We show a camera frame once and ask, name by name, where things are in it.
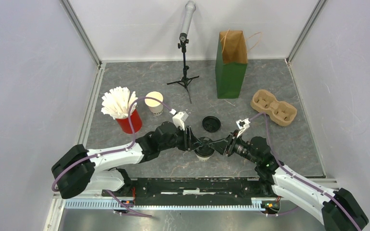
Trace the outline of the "black plastic cup lid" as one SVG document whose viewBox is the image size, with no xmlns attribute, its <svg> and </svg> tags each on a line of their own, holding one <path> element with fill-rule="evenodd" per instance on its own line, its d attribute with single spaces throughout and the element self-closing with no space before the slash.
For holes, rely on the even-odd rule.
<svg viewBox="0 0 370 231">
<path fill-rule="evenodd" d="M 201 146 L 194 150 L 196 156 L 202 161 L 208 160 L 214 153 L 214 149 L 209 146 L 209 144 L 212 142 L 212 139 L 208 137 L 201 137 L 199 140 L 201 141 Z"/>
</svg>

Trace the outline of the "white paper coffee cup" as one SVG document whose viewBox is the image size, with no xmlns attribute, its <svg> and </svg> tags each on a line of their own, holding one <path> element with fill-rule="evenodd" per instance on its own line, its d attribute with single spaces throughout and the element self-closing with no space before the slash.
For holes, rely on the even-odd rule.
<svg viewBox="0 0 370 231">
<path fill-rule="evenodd" d="M 212 154 L 211 155 L 207 155 L 207 156 L 202 156 L 202 155 L 197 154 L 197 158 L 200 161 L 207 161 L 211 156 L 212 156 Z"/>
</svg>

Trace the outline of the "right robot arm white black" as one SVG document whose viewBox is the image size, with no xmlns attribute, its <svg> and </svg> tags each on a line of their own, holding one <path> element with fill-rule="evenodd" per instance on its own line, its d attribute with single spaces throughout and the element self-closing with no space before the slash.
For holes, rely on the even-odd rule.
<svg viewBox="0 0 370 231">
<path fill-rule="evenodd" d="M 316 218 L 327 231 L 361 231 L 369 219 L 355 197 L 346 189 L 334 190 L 296 173 L 272 154 L 266 138 L 244 141 L 237 133 L 211 141 L 219 154 L 239 156 L 255 163 L 259 191 L 264 196 L 283 197 Z"/>
</svg>

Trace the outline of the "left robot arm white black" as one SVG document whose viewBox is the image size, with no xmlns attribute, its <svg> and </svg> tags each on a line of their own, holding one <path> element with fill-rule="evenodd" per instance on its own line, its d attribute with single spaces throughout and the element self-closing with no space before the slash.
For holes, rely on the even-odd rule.
<svg viewBox="0 0 370 231">
<path fill-rule="evenodd" d="M 193 151 L 202 145 L 190 126 L 181 129 L 172 122 L 164 122 L 155 131 L 121 146 L 86 149 L 77 144 L 52 166 L 55 178 L 52 189 L 63 199 L 93 190 L 110 190 L 126 196 L 132 191 L 132 183 L 120 166 L 151 161 L 168 149 Z"/>
</svg>

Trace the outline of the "brown pulp cup carriers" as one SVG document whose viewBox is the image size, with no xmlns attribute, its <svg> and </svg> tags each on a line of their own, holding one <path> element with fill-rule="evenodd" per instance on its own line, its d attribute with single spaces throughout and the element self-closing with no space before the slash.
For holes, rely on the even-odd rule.
<svg viewBox="0 0 370 231">
<path fill-rule="evenodd" d="M 259 113 L 267 114 L 276 124 L 286 127 L 297 115 L 297 109 L 285 102 L 278 101 L 274 94 L 267 90 L 258 90 L 252 97 L 251 107 Z"/>
</svg>

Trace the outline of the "red cup holder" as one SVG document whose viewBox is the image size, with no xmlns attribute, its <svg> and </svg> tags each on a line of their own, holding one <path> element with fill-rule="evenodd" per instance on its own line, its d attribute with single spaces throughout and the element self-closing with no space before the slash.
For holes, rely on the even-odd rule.
<svg viewBox="0 0 370 231">
<path fill-rule="evenodd" d="M 137 109 L 130 115 L 131 123 L 128 118 L 116 119 L 122 131 L 127 134 L 137 133 L 142 128 L 142 120 Z"/>
</svg>

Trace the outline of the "green brown paper bag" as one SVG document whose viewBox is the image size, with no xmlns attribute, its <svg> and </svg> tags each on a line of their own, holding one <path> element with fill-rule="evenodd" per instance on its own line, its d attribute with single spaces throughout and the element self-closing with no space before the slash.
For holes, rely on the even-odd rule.
<svg viewBox="0 0 370 231">
<path fill-rule="evenodd" d="M 246 39 L 242 30 L 219 33 L 215 62 L 215 80 L 218 99 L 239 97 L 248 66 Z"/>
</svg>

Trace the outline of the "black tripod with grey tube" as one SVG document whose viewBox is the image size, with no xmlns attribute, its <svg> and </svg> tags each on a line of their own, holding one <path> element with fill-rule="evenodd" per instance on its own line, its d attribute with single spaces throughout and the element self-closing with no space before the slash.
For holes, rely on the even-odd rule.
<svg viewBox="0 0 370 231">
<path fill-rule="evenodd" d="M 181 32 L 179 35 L 179 43 L 178 43 L 178 48 L 181 50 L 183 54 L 183 76 L 178 81 L 167 83 L 167 85 L 179 84 L 180 86 L 182 86 L 188 94 L 190 103 L 192 103 L 192 99 L 191 99 L 188 86 L 192 82 L 193 79 L 199 78 L 199 76 L 191 77 L 191 78 L 187 76 L 189 66 L 186 64 L 186 51 L 187 51 L 186 46 L 189 43 L 189 39 L 187 37 L 188 37 L 188 32 L 190 29 L 192 17 L 195 11 L 196 11 L 196 2 L 194 0 L 189 0 L 185 5 L 185 15 L 184 15 Z"/>
</svg>

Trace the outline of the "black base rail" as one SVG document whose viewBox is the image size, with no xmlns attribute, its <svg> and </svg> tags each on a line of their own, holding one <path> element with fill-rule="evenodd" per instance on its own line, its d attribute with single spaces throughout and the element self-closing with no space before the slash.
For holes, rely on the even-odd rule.
<svg viewBox="0 0 370 231">
<path fill-rule="evenodd" d="M 252 198 L 274 201 L 271 186 L 258 178 L 137 178 L 113 193 L 135 205 L 251 205 Z"/>
</svg>

